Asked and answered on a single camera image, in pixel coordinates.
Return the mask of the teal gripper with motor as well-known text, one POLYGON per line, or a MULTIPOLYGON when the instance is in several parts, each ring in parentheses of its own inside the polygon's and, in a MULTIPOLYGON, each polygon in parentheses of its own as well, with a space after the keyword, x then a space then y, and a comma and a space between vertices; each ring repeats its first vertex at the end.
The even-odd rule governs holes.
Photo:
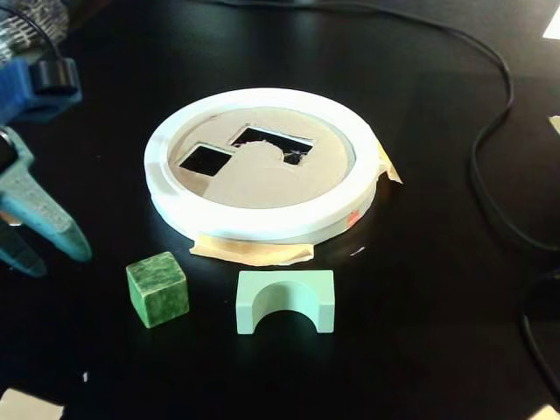
MULTIPOLYGON (((1 145, 7 147, 8 163, 1 170, 1 210, 43 236, 78 262, 92 257, 88 240, 75 220, 33 178, 34 156, 12 128, 1 127, 1 145)), ((1 260, 31 277, 47 270, 39 255, 5 222, 1 223, 1 260)))

